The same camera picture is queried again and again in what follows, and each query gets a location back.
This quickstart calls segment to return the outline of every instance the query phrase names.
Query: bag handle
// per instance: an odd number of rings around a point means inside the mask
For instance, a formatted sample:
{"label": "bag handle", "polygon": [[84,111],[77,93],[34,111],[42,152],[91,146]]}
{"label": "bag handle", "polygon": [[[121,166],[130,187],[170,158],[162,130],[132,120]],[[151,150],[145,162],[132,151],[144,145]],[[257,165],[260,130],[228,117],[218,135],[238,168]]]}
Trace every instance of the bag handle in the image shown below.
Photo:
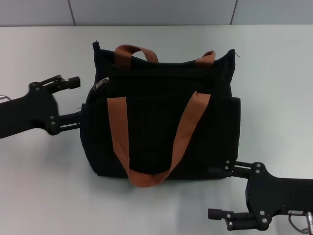
{"label": "bag handle", "polygon": [[138,51],[144,53],[147,61],[158,63],[157,55],[151,50],[132,45],[120,45],[114,51],[115,64],[124,68],[130,68],[132,55]]}
{"label": "bag handle", "polygon": [[204,54],[201,58],[196,59],[196,66],[199,67],[212,67],[215,60],[215,51],[211,50]]}
{"label": "bag handle", "polygon": [[[157,55],[146,48],[136,47],[132,45],[120,45],[114,51],[115,64],[120,67],[130,68],[132,55],[138,51],[142,51],[147,61],[158,63]],[[211,50],[204,54],[201,58],[196,59],[196,66],[210,68],[215,60],[215,51]]]}
{"label": "bag handle", "polygon": [[126,97],[108,98],[109,122],[113,150],[122,163],[132,184],[146,188],[162,183],[181,161],[191,136],[202,117],[211,95],[194,92],[181,116],[173,144],[172,163],[169,170],[149,175],[129,168],[129,142]]}

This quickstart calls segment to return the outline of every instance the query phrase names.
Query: black metal bracket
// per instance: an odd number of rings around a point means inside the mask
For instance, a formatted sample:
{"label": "black metal bracket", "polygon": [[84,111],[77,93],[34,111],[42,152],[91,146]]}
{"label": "black metal bracket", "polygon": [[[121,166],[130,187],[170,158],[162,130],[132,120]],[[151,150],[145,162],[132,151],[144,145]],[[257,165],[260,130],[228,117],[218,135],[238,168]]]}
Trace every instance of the black metal bracket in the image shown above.
{"label": "black metal bracket", "polygon": [[59,116],[53,93],[80,87],[80,78],[64,80],[60,75],[43,82],[29,84],[29,92],[18,99],[0,103],[0,138],[33,128],[46,130],[50,135],[79,128],[80,112]]}
{"label": "black metal bracket", "polygon": [[227,229],[267,230],[276,215],[305,216],[313,212],[313,180],[277,178],[262,163],[236,162],[232,176],[248,179],[246,205],[249,212],[208,209],[208,218],[226,221]]}

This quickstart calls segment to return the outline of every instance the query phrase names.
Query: table surface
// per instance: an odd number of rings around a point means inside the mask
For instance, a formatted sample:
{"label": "table surface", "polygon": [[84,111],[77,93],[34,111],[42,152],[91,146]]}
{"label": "table surface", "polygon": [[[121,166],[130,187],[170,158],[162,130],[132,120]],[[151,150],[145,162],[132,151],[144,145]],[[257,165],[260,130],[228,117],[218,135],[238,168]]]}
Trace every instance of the table surface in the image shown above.
{"label": "table surface", "polygon": [[[263,162],[278,177],[313,178],[313,26],[154,26],[0,28],[0,94],[23,96],[28,84],[61,74],[81,88],[55,94],[60,114],[76,112],[93,85],[92,42],[114,50],[146,47],[162,62],[236,49],[233,96],[241,98],[239,161]],[[172,181],[134,188],[98,177],[79,130],[49,136],[30,130],[0,140],[0,234],[228,235],[207,208],[247,211],[246,180]],[[295,219],[305,227],[305,218]],[[296,234],[286,216],[266,232]]]}

